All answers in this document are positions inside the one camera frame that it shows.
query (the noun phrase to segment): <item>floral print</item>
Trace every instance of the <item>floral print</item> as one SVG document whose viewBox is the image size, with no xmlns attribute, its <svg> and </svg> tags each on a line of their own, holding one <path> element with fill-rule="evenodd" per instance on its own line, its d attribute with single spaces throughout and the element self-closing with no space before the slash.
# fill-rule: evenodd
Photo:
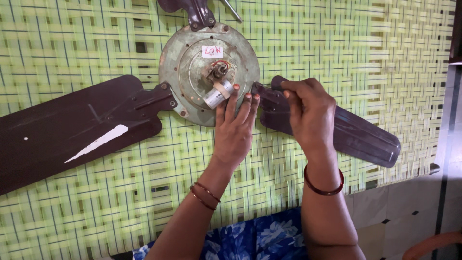
<svg viewBox="0 0 462 260">
<path fill-rule="evenodd" d="M 153 244 L 133 250 L 133 259 L 143 260 Z M 200 259 L 308 259 L 300 208 L 208 231 Z"/>
</svg>

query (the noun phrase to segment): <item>green woven strap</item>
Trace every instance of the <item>green woven strap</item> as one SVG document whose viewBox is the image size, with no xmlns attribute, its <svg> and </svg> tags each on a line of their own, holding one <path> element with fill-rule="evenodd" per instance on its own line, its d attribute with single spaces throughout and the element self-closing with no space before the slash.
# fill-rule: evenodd
<svg viewBox="0 0 462 260">
<path fill-rule="evenodd" d="M 339 106 L 399 137 L 390 169 L 338 154 L 345 193 L 429 172 L 454 1 L 230 3 L 241 24 L 221 2 L 208 2 L 217 21 L 253 46 L 261 83 L 277 74 L 316 77 Z M 0 0 L 0 115 L 123 74 L 153 88 L 162 49 L 186 16 L 153 0 Z M 214 136 L 173 111 L 160 118 L 155 137 L 1 196 L 1 259 L 97 259 L 155 240 L 206 167 Z M 302 150 L 259 120 L 253 134 L 210 228 L 300 205 Z"/>
</svg>

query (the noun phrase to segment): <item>woman's left hand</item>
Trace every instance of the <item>woman's left hand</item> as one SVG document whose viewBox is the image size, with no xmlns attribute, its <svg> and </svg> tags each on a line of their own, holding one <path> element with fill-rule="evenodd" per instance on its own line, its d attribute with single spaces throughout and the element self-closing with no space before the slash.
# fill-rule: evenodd
<svg viewBox="0 0 462 260">
<path fill-rule="evenodd" d="M 260 103 L 258 94 L 252 97 L 252 94 L 246 93 L 235 116 L 238 93 L 239 85 L 234 84 L 234 92 L 229 98 L 228 106 L 226 100 L 217 106 L 215 150 L 211 158 L 211 161 L 218 160 L 223 167 L 232 168 L 233 171 L 252 147 L 252 128 Z"/>
</svg>

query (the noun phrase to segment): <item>metal rod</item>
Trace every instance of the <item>metal rod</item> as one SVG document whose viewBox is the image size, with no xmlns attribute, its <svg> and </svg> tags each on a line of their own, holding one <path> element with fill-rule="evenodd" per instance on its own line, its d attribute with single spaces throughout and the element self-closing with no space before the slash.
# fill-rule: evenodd
<svg viewBox="0 0 462 260">
<path fill-rule="evenodd" d="M 231 12 L 234 14 L 234 16 L 236 17 L 236 19 L 241 23 L 242 22 L 242 19 L 241 17 L 237 14 L 237 12 L 234 10 L 234 8 L 232 8 L 232 6 L 230 5 L 230 3 L 227 1 L 227 0 L 221 0 L 223 2 L 223 4 L 225 6 L 227 6 Z"/>
</svg>

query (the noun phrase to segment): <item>red bangle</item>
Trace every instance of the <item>red bangle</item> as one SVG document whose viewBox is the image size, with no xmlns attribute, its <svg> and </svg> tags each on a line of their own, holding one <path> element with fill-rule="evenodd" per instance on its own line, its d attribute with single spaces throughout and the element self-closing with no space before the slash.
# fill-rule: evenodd
<svg viewBox="0 0 462 260">
<path fill-rule="evenodd" d="M 191 191 L 191 193 L 194 195 L 194 197 L 196 197 L 202 204 L 204 204 L 204 206 L 206 206 L 208 209 L 211 209 L 213 211 L 215 211 L 217 208 L 212 208 L 209 204 L 205 203 L 200 197 L 198 197 L 196 195 L 196 193 L 194 192 L 193 190 L 193 185 L 191 185 L 191 187 L 189 187 L 189 190 Z"/>
<path fill-rule="evenodd" d="M 308 176 L 307 176 L 307 174 L 306 174 L 306 166 L 305 166 L 305 170 L 303 171 L 303 176 L 304 176 L 304 178 L 305 178 L 306 185 L 308 185 L 308 187 L 309 187 L 312 191 L 316 192 L 317 194 L 321 194 L 321 195 L 323 195 L 323 196 L 332 196 L 332 195 L 335 195 L 335 194 L 337 194 L 337 193 L 339 193 L 339 192 L 342 191 L 342 189 L 343 189 L 344 178 L 343 178 L 343 173 L 342 173 L 342 171 L 341 171 L 340 169 L 339 169 L 340 179 L 341 179 L 340 186 L 339 186 L 337 189 L 335 189 L 335 190 L 333 190 L 333 191 L 331 191 L 331 192 L 325 192 L 325 191 L 321 191 L 321 190 L 319 190 L 319 189 L 316 189 L 316 188 L 311 184 L 311 182 L 310 182 L 310 180 L 308 179 Z"/>
<path fill-rule="evenodd" d="M 195 182 L 194 185 L 197 185 L 199 187 L 201 187 L 204 191 L 206 191 L 208 194 L 210 194 L 210 196 L 212 196 L 216 201 L 218 201 L 218 203 L 220 203 L 220 199 L 215 197 L 215 195 L 213 195 L 210 191 L 208 191 L 208 189 L 206 189 L 202 184 L 200 184 L 199 182 Z"/>
</svg>

